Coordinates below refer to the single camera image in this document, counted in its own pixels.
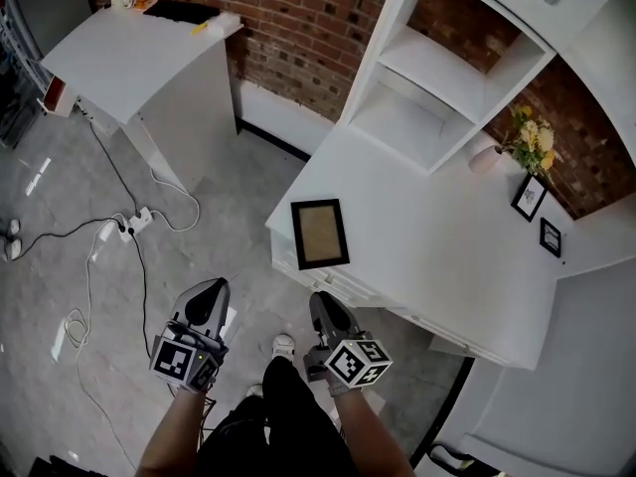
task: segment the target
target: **framed picture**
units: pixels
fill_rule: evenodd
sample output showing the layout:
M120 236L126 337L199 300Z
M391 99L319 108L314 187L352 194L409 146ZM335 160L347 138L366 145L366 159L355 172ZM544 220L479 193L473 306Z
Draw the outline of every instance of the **framed picture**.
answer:
M517 209L526 220L531 221L541 202L546 195L546 187L530 173L524 180L524 183L519 188L512 206Z
M298 269L349 263L338 200L291 204Z
M557 258L560 258L560 231L546 218L541 218L541 237L539 243Z

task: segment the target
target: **empty picture frame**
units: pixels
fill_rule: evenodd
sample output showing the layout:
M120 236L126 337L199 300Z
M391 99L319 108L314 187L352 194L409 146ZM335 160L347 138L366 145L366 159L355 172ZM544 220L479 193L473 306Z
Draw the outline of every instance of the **empty picture frame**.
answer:
M541 218L541 235L539 243L557 258L560 258L560 231L546 218Z
M537 177L529 173L519 188L512 206L526 220L531 221L544 200L546 192L546 186Z
M338 200L294 202L291 219L299 270L349 263Z

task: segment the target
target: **black pants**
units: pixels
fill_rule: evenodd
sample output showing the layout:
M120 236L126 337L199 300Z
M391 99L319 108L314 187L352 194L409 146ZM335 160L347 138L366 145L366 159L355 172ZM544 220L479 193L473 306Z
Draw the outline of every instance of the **black pants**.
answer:
M262 388L263 397L246 397L205 441L197 459L198 477L357 475L329 415L287 359L271 361ZM265 420L271 429L269 444Z

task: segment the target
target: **forearm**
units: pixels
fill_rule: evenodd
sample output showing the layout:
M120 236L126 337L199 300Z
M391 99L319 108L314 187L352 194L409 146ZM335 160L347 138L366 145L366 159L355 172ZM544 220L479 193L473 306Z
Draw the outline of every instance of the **forearm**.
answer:
M371 410L360 390L334 398L347 445L363 477L411 476L406 457Z
M177 392L141 457L137 477L181 477L193 472L205 398Z

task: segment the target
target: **gray concrete floor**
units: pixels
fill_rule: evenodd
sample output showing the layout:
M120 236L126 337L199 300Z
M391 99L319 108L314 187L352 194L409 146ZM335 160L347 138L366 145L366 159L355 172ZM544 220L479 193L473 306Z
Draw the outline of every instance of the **gray concrete floor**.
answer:
M193 204L155 184L148 167L122 133L104 144L141 206L161 210L173 226L186 226ZM30 196L25 192L47 158L51 164ZM243 132L225 144L216 167L194 195L201 219L175 234L157 220L138 236L148 274L149 337L158 333L177 296L202 280L231 282L238 312L227 337L230 353L210 396L218 401L214 426L261 380L271 340L296 340L296 365L315 344L310 292L270 266L265 220L303 163ZM24 245L43 232L132 205L79 115L40 117L15 151L0 151L0 216L23 222ZM64 239L44 238L13 263L0 263L0 441L26 475L36 456L55 454L110 476L131 475L106 419L81 392L75 349L65 341L51 356L62 320L73 308L86 314L84 261L99 224ZM113 234L91 265L92 323L79 358L82 381L108 412L136 463L171 396L147 371L143 349L142 271L134 244ZM428 352L430 334L381 309L358 309L362 326L383 340L395 359L375 385L386 404L381 419L410 454L430 427L457 375L460 358ZM320 404L333 403L322 383L312 384Z

